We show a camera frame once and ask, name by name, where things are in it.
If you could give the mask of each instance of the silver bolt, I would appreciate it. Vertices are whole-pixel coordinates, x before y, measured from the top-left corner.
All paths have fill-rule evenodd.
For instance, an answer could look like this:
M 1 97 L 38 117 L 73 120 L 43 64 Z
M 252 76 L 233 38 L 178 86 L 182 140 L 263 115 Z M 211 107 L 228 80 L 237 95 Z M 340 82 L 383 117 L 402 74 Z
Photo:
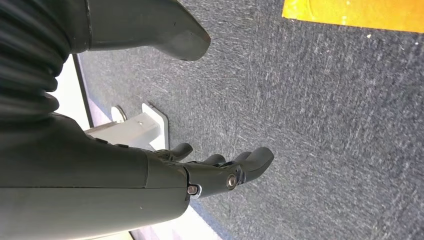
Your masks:
M 228 175 L 228 178 L 226 179 L 226 187 L 228 189 L 234 189 L 237 185 L 237 177 L 234 174 Z
M 194 185 L 190 185 L 187 188 L 187 193 L 190 195 L 196 195 L 198 193 L 199 188 L 197 186 Z

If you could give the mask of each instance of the yellow panel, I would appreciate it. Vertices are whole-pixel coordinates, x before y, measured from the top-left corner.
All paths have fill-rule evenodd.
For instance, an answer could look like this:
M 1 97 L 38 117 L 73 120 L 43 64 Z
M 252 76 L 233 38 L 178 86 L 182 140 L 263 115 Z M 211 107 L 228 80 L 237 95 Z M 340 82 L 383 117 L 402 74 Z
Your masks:
M 285 0 L 282 16 L 325 24 L 424 33 L 424 0 Z

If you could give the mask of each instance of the robotic hand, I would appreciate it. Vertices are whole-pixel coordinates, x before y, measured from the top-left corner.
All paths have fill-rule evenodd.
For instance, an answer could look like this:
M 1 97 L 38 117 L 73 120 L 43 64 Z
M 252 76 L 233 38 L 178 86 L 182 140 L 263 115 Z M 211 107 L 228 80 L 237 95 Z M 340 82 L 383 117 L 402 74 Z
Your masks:
M 190 198 L 258 178 L 265 147 L 226 162 L 180 161 L 86 135 L 48 95 L 69 53 L 153 46 L 202 57 L 209 35 L 175 0 L 0 1 L 0 240 L 81 239 L 179 217 Z

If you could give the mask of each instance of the floor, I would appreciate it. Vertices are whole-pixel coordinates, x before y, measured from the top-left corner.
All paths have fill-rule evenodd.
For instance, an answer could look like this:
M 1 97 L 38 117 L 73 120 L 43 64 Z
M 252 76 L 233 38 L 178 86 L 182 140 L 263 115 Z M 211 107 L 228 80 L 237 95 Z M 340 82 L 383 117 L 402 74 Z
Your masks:
M 199 61 L 140 47 L 82 68 L 105 112 L 165 113 L 188 161 L 273 150 L 259 180 L 192 203 L 222 239 L 424 239 L 424 35 L 284 19 L 281 0 L 182 3 L 212 38 Z

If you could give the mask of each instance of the white bracket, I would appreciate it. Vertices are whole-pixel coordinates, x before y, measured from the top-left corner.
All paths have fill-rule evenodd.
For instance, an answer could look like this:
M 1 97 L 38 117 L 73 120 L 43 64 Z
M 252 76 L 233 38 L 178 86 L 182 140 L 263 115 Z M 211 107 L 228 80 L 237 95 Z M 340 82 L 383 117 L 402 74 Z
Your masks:
M 150 144 L 154 150 L 169 149 L 168 118 L 151 105 L 143 103 L 141 107 L 142 114 L 128 120 L 120 107 L 114 107 L 114 122 L 89 129 L 85 133 L 111 144 L 125 144 L 135 148 L 145 148 Z

